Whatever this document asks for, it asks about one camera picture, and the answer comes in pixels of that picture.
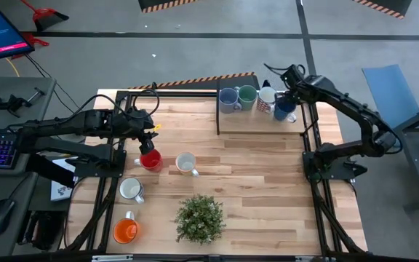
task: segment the white mug with red pattern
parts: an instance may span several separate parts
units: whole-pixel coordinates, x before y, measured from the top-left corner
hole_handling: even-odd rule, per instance
[[[274,112],[276,93],[277,91],[273,87],[263,87],[258,93],[256,109],[265,113]]]

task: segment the gray mug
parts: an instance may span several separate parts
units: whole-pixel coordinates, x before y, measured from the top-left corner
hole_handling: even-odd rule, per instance
[[[219,92],[219,110],[224,114],[233,113],[235,110],[242,109],[238,102],[239,93],[232,88],[224,88]]]

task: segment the blue mug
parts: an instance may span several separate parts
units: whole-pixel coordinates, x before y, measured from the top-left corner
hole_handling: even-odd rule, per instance
[[[287,119],[288,122],[293,123],[297,121],[297,117],[293,112],[297,108],[294,103],[280,102],[276,103],[274,107],[274,118],[277,121],[284,121]]]
[[[219,110],[224,114],[233,113],[235,110],[242,109],[238,103],[239,93],[232,88],[224,88],[219,92]]]

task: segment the computer mouse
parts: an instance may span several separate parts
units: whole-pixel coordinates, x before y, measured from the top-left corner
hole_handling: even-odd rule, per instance
[[[12,199],[0,200],[0,234],[6,231],[14,206],[15,202]]]

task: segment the mug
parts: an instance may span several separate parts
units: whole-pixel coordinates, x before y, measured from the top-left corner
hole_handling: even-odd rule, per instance
[[[145,202],[143,199],[145,189],[137,178],[124,179],[119,187],[119,192],[125,199],[134,199],[138,204]]]
[[[138,224],[135,222],[134,213],[127,211],[125,218],[116,223],[113,230],[114,240],[119,244],[131,242],[138,233]]]
[[[139,159],[134,160],[134,164],[151,172],[159,172],[163,168],[163,159],[161,154],[156,149],[153,149],[146,155],[140,155]]]
[[[179,171],[184,175],[199,176],[198,171],[195,169],[196,157],[192,153],[181,153],[175,159],[175,165]]]
[[[242,87],[236,87],[236,90],[239,92],[239,102],[242,105],[242,110],[252,110],[253,104],[256,101],[256,97],[258,96],[256,88],[249,85],[244,85]]]
[[[297,105],[293,103],[286,103],[286,102],[276,103],[276,106],[274,109],[275,120],[284,121],[285,119],[287,119],[288,122],[294,123],[295,121],[297,121],[297,117],[293,113],[296,107]]]
[[[235,110],[242,109],[238,103],[239,94],[235,89],[224,88],[219,92],[219,110],[224,114],[233,113]]]
[[[274,112],[277,91],[273,87],[263,87],[258,93],[256,109],[265,113]]]

